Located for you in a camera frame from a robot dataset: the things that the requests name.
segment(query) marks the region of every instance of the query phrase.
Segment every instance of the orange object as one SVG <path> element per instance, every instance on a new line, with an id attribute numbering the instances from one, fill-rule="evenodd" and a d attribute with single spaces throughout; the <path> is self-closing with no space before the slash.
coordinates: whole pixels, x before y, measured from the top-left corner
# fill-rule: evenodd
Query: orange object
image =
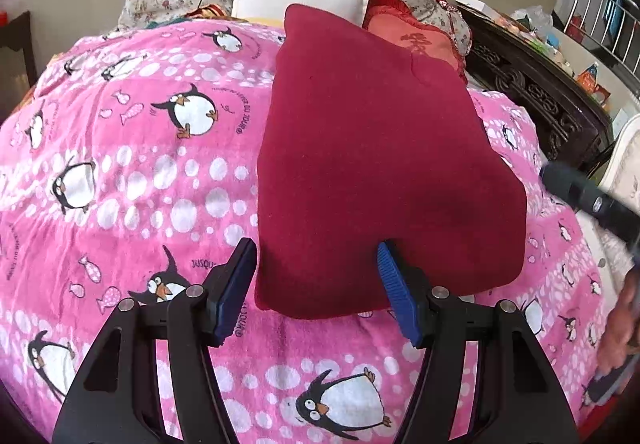
<path id="1" fill-rule="evenodd" d="M 594 63 L 580 74 L 576 81 L 589 94 L 593 94 L 596 89 L 596 77 L 598 76 L 598 64 Z"/>

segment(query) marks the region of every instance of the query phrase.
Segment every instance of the white polka dot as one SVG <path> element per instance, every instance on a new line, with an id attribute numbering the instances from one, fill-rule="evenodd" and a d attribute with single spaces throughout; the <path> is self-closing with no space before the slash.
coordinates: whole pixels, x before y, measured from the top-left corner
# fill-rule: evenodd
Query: white polka dot
<path id="1" fill-rule="evenodd" d="M 216 374 L 220 392 L 231 392 L 234 388 L 234 376 L 231 375 L 231 372 L 224 366 L 216 366 L 213 372 Z"/>
<path id="2" fill-rule="evenodd" d="M 205 198 L 207 213 L 214 218 L 222 218 L 229 212 L 228 193 L 222 188 L 213 188 Z"/>
<path id="3" fill-rule="evenodd" d="M 406 342 L 402 347 L 402 356 L 410 363 L 415 363 L 415 361 L 422 357 L 422 352 L 414 348 L 411 343 Z"/>
<path id="4" fill-rule="evenodd" d="M 98 208 L 96 218 L 98 225 L 103 229 L 110 229 L 116 223 L 120 204 L 116 199 L 108 199 Z"/>
<path id="5" fill-rule="evenodd" d="M 314 370 L 314 363 L 312 360 L 304 358 L 300 363 L 300 368 L 302 368 L 303 372 L 311 373 Z"/>
<path id="6" fill-rule="evenodd" d="M 235 247 L 243 236 L 244 229 L 238 224 L 231 224 L 225 228 L 225 242 L 231 247 Z"/>
<path id="7" fill-rule="evenodd" d="M 14 379 L 16 380 L 16 382 L 19 382 L 20 384 L 22 384 L 22 369 L 20 368 L 20 366 L 18 366 L 17 364 L 14 364 Z"/>
<path id="8" fill-rule="evenodd" d="M 187 177 L 195 177 L 198 174 L 198 168 L 198 163 L 193 159 L 189 159 L 187 164 L 184 165 L 184 172 Z"/>
<path id="9" fill-rule="evenodd" d="M 276 364 L 264 374 L 267 382 L 278 390 L 290 390 L 300 384 L 300 374 L 286 364 Z"/>
<path id="10" fill-rule="evenodd" d="M 322 430 L 316 427 L 311 427 L 306 430 L 306 436 L 309 437 L 311 442 L 322 442 L 322 439 L 324 438 Z"/>
<path id="11" fill-rule="evenodd" d="M 167 189 L 178 175 L 178 166 L 168 155 L 162 155 L 156 160 L 154 166 L 154 186 L 158 189 Z"/>
<path id="12" fill-rule="evenodd" d="M 206 63 L 207 61 L 210 61 L 211 57 L 212 57 L 211 54 L 199 53 L 193 57 L 193 60 L 196 63 Z"/>
<path id="13" fill-rule="evenodd" d="M 129 175 L 127 183 L 127 198 L 131 201 L 141 197 L 145 193 L 146 177 L 139 171 Z"/>
<path id="14" fill-rule="evenodd" d="M 121 166 L 126 166 L 131 162 L 131 148 L 129 146 L 121 146 L 118 148 L 116 162 Z"/>
<path id="15" fill-rule="evenodd" d="M 383 361 L 385 366 L 385 370 L 388 374 L 394 376 L 400 371 L 400 366 L 398 366 L 398 362 L 392 357 L 386 357 Z"/>
<path id="16" fill-rule="evenodd" d="M 105 155 L 102 160 L 102 172 L 107 173 L 111 168 L 111 157 L 109 155 Z"/>
<path id="17" fill-rule="evenodd" d="M 147 65 L 146 67 L 142 67 L 140 69 L 139 74 L 143 78 L 147 78 L 147 77 L 155 74 L 156 72 L 158 72 L 159 68 L 160 68 L 160 63 L 149 63 L 149 65 Z"/>
<path id="18" fill-rule="evenodd" d="M 171 56 L 169 58 L 169 63 L 171 63 L 171 65 L 178 65 L 185 61 L 185 59 L 187 58 L 184 54 L 176 54 L 175 56 Z"/>
<path id="19" fill-rule="evenodd" d="M 154 211 L 151 215 L 151 225 L 156 229 L 160 229 L 162 227 L 162 222 L 164 218 L 162 216 L 162 211 Z"/>
<path id="20" fill-rule="evenodd" d="M 237 200 L 234 202 L 233 208 L 236 215 L 242 216 L 246 213 L 246 202 L 243 200 Z"/>
<path id="21" fill-rule="evenodd" d="M 213 180 L 222 180 L 226 176 L 226 160 L 222 157 L 214 159 L 209 166 L 209 175 Z"/>
<path id="22" fill-rule="evenodd" d="M 188 233 L 196 223 L 196 206 L 187 199 L 176 201 L 171 209 L 171 223 L 179 233 Z"/>
<path id="23" fill-rule="evenodd" d="M 238 180 L 244 180 L 249 175 L 249 170 L 246 168 L 246 166 L 238 166 L 234 171 L 234 175 Z"/>
<path id="24" fill-rule="evenodd" d="M 351 371 L 350 375 L 357 376 L 358 374 L 363 374 L 365 368 L 370 372 L 373 372 L 373 374 L 375 374 L 376 379 L 373 381 L 373 385 L 378 389 L 378 391 L 380 391 L 380 388 L 382 387 L 382 374 L 372 364 L 367 364 L 367 363 L 359 364 Z"/>
<path id="25" fill-rule="evenodd" d="M 205 81 L 217 81 L 220 79 L 220 72 L 212 67 L 205 68 L 201 75 Z"/>
<path id="26" fill-rule="evenodd" d="M 29 217 L 33 217 L 33 215 L 35 214 L 35 212 L 37 211 L 37 207 L 36 204 L 29 204 L 27 206 L 27 209 L 24 211 L 24 216 L 29 218 Z"/>
<path id="27" fill-rule="evenodd" d="M 161 399 L 171 399 L 174 396 L 174 388 L 171 384 L 171 370 L 164 361 L 156 360 L 158 370 L 158 393 Z"/>
<path id="28" fill-rule="evenodd" d="M 259 411 L 255 414 L 255 422 L 261 428 L 269 429 L 273 425 L 273 421 L 268 413 Z"/>
<path id="29" fill-rule="evenodd" d="M 318 374 L 319 376 L 326 370 L 331 370 L 329 375 L 326 376 L 326 379 L 335 379 L 336 377 L 338 377 L 338 374 L 340 374 L 340 365 L 331 359 L 320 360 L 320 362 L 316 364 L 316 374 Z"/>
<path id="30" fill-rule="evenodd" d="M 258 378 L 252 374 L 246 374 L 242 378 L 242 384 L 249 390 L 254 390 L 255 388 L 258 388 Z"/>
<path id="31" fill-rule="evenodd" d="M 31 332 L 31 321 L 29 321 L 29 317 L 21 310 L 15 313 L 15 324 L 18 325 L 20 332 L 24 334 Z"/>
<path id="32" fill-rule="evenodd" d="M 225 408 L 236 433 L 246 433 L 251 429 L 251 416 L 242 404 L 233 399 L 225 399 Z"/>
<path id="33" fill-rule="evenodd" d="M 124 226 L 129 230 L 133 231 L 140 222 L 140 214 L 138 213 L 138 209 L 135 206 L 130 206 L 127 210 L 127 213 L 124 215 Z"/>

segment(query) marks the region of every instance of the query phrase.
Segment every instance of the red fabric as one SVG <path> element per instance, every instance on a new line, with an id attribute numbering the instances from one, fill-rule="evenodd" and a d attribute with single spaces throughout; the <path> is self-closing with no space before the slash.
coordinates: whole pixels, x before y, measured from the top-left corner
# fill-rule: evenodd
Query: red fabric
<path id="1" fill-rule="evenodd" d="M 386 238 L 455 294 L 516 278 L 526 195 L 455 71 L 303 5 L 285 30 L 258 157 L 258 306 L 386 308 Z"/>

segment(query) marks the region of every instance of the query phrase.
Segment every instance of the human hand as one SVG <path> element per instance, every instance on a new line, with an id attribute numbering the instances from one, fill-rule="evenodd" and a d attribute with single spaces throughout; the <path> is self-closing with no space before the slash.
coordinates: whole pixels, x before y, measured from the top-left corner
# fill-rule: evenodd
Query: human hand
<path id="1" fill-rule="evenodd" d="M 638 320 L 631 305 L 637 287 L 638 273 L 629 271 L 616 306 L 607 317 L 607 326 L 598 346 L 598 371 L 603 376 L 622 366 L 629 354 L 628 344 L 631 342 L 636 345 L 640 340 L 640 329 L 636 328 Z"/>

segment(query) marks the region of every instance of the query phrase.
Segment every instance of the stainless steel railing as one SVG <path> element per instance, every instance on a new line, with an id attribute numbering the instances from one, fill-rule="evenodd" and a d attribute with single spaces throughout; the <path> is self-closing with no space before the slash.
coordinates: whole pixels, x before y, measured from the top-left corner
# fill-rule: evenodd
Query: stainless steel railing
<path id="1" fill-rule="evenodd" d="M 600 47 L 611 54 L 619 63 L 623 72 L 627 72 L 632 77 L 631 85 L 627 86 L 638 96 L 640 93 L 640 76 L 638 67 L 640 65 L 640 34 L 634 42 L 636 28 L 639 21 L 636 16 L 640 16 L 638 4 L 633 0 L 574 0 L 571 13 L 567 18 L 564 32 L 572 26 L 571 18 L 581 16 L 581 33 L 597 43 Z"/>

